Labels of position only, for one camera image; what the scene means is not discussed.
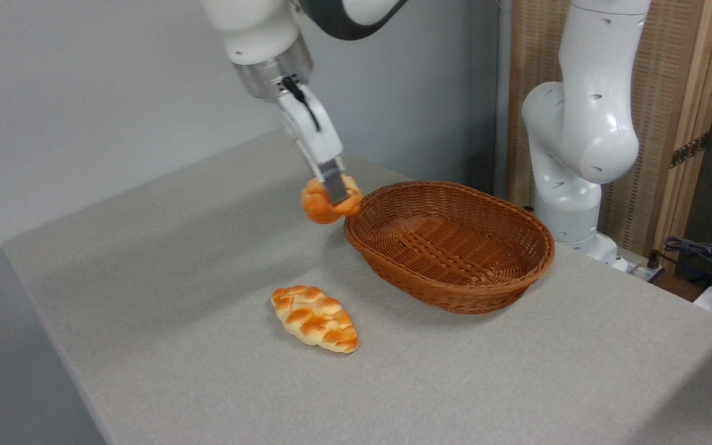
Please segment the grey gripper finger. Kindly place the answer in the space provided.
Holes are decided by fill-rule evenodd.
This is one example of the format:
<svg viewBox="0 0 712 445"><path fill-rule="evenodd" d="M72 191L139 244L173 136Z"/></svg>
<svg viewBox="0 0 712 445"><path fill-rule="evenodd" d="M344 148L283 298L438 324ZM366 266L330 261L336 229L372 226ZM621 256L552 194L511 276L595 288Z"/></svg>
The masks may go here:
<svg viewBox="0 0 712 445"><path fill-rule="evenodd" d="M332 205L336 206L344 202L349 197L347 187L344 183L342 173L342 163L339 156L319 164L318 166L322 180L320 181L328 195Z"/></svg>

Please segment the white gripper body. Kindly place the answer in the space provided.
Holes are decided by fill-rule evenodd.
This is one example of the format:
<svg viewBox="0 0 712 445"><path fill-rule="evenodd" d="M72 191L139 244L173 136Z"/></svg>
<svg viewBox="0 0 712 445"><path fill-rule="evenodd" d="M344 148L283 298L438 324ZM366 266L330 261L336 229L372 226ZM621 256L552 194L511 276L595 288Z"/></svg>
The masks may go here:
<svg viewBox="0 0 712 445"><path fill-rule="evenodd" d="M317 178L322 180L318 168L344 151L333 122L324 105L307 85L283 83L277 98L284 124L297 144Z"/></svg>

